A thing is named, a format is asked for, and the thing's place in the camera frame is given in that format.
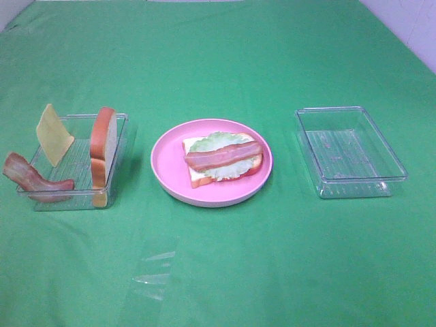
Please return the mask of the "bacon strip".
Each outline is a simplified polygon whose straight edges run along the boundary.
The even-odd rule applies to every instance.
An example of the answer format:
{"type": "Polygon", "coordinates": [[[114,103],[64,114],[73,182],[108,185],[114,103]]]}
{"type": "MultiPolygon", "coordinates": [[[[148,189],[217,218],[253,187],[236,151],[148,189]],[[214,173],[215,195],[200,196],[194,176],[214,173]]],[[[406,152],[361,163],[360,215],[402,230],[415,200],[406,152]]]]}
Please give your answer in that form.
{"type": "Polygon", "coordinates": [[[5,159],[2,173],[25,191],[72,191],[74,181],[49,181],[21,155],[11,152],[5,159]]]}
{"type": "Polygon", "coordinates": [[[194,170],[208,170],[234,164],[262,154],[262,146],[257,141],[231,144],[214,151],[190,152],[185,156],[185,162],[194,170]]]}

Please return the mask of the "green lettuce leaf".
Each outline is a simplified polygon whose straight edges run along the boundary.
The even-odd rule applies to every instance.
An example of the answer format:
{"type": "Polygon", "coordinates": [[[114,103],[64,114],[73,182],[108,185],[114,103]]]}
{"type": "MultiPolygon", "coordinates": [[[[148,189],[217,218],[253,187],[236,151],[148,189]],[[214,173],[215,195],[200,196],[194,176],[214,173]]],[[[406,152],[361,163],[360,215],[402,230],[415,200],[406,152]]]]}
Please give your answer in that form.
{"type": "MultiPolygon", "coordinates": [[[[208,136],[192,137],[183,140],[185,154],[190,152],[214,151],[231,144],[240,144],[254,141],[254,138],[246,133],[230,133],[215,131],[208,136]]],[[[229,181],[240,178],[243,174],[255,172],[262,165],[262,154],[237,161],[236,163],[219,168],[211,168],[204,171],[194,170],[188,167],[193,187],[208,184],[213,181],[229,181]]]]}

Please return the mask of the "bread slice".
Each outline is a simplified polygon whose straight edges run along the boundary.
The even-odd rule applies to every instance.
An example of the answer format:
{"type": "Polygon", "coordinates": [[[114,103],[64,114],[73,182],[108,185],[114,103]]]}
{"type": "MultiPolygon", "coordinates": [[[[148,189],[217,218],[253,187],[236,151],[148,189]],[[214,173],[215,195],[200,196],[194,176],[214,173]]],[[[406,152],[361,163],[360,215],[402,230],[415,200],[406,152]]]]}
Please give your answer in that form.
{"type": "Polygon", "coordinates": [[[100,109],[90,138],[91,177],[93,190],[107,186],[116,151],[117,123],[113,108],[100,109]]]}
{"type": "Polygon", "coordinates": [[[263,160],[262,144],[246,133],[215,131],[183,140],[183,148],[193,188],[249,176],[263,160]]]}

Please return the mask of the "pink plate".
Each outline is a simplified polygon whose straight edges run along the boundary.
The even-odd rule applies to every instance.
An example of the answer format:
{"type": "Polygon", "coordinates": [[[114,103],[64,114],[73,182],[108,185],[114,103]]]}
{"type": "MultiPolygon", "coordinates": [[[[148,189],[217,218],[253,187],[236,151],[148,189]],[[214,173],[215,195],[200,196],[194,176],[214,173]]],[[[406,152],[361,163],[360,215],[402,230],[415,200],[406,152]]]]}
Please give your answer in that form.
{"type": "Polygon", "coordinates": [[[242,123],[227,119],[196,119],[169,129],[156,141],[151,151],[151,167],[159,184],[174,198],[194,206],[218,208],[238,204],[257,193],[272,172],[273,154],[267,141],[242,123]],[[253,136],[263,147],[262,165],[251,176],[193,188],[183,159],[182,142],[214,131],[244,132],[253,136]]]}

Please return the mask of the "green tablecloth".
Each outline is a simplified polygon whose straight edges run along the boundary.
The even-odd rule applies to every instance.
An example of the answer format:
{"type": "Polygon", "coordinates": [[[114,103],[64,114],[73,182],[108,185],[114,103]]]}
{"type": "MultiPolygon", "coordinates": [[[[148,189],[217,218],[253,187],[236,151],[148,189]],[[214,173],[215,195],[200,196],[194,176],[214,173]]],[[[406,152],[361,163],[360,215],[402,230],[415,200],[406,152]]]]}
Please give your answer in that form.
{"type": "Polygon", "coordinates": [[[32,157],[46,104],[136,131],[106,210],[36,212],[1,179],[2,326],[434,326],[435,75],[359,1],[36,1],[1,34],[1,155],[32,157]],[[324,200],[297,109],[363,106],[408,172],[389,198],[324,200]],[[198,118],[257,130],[251,199],[169,196],[150,152],[198,118]],[[135,295],[144,242],[178,237],[164,299],[135,295]]]}

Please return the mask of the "clear right plastic container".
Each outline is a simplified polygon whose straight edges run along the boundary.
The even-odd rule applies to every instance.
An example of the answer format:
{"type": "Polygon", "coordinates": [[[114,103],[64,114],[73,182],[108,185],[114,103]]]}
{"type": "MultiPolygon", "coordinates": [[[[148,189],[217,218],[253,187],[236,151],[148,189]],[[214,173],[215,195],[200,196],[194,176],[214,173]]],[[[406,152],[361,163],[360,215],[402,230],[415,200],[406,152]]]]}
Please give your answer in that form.
{"type": "Polygon", "coordinates": [[[369,113],[360,106],[303,108],[296,136],[322,199],[391,196],[408,173],[369,113]]]}

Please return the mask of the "clear plastic container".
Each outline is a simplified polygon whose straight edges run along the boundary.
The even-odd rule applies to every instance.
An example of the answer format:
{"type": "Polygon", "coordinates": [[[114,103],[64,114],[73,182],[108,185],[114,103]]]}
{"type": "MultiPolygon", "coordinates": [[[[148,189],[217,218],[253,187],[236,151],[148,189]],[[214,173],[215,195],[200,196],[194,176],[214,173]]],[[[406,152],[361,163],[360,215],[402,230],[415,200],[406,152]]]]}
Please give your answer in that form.
{"type": "Polygon", "coordinates": [[[322,199],[391,196],[408,173],[369,113],[360,106],[303,108],[296,136],[322,199]]]}
{"type": "Polygon", "coordinates": [[[61,116],[66,130],[75,137],[66,154],[55,167],[39,147],[29,161],[39,174],[49,181],[74,180],[71,191],[26,191],[17,186],[18,195],[28,198],[35,211],[70,211],[109,208],[119,188],[121,167],[130,151],[136,131],[129,126],[125,113],[116,115],[116,151],[109,171],[107,185],[94,189],[91,176],[90,139],[96,114],[69,114],[61,116]]]}

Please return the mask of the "clear tape strip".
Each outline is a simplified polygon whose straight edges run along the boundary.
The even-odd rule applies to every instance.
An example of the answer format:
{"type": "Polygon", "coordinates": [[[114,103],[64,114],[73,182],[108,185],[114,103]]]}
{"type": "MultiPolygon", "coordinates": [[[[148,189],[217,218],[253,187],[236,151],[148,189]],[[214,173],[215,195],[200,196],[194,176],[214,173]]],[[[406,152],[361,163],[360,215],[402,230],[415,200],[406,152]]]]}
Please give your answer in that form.
{"type": "Polygon", "coordinates": [[[156,236],[145,240],[131,278],[135,295],[159,302],[164,299],[177,247],[178,237],[156,236]]]}

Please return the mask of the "clear left plastic container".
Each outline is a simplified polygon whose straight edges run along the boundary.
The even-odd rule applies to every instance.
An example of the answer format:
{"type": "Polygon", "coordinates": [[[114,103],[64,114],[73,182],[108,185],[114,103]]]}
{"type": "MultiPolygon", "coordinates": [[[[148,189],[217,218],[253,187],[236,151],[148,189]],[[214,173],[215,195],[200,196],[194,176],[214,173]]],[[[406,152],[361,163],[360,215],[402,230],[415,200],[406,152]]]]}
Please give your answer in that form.
{"type": "Polygon", "coordinates": [[[69,114],[61,116],[66,130],[75,137],[66,154],[55,167],[39,147],[29,161],[39,174],[49,181],[74,180],[71,191],[26,191],[17,186],[18,195],[28,198],[35,211],[70,211],[109,208],[119,188],[121,167],[130,151],[136,131],[129,126],[125,113],[116,115],[116,151],[109,171],[107,185],[94,189],[91,176],[90,139],[96,114],[69,114]]]}

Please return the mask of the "yellow cheese slice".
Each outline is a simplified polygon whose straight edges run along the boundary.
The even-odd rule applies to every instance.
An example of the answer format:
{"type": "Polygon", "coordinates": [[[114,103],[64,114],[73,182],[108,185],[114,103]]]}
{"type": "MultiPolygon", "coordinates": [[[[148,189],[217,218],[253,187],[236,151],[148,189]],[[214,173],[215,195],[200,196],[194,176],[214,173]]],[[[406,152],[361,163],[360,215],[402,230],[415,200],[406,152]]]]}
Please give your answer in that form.
{"type": "Polygon", "coordinates": [[[47,104],[36,127],[37,139],[52,167],[58,166],[74,142],[52,104],[47,104]]]}

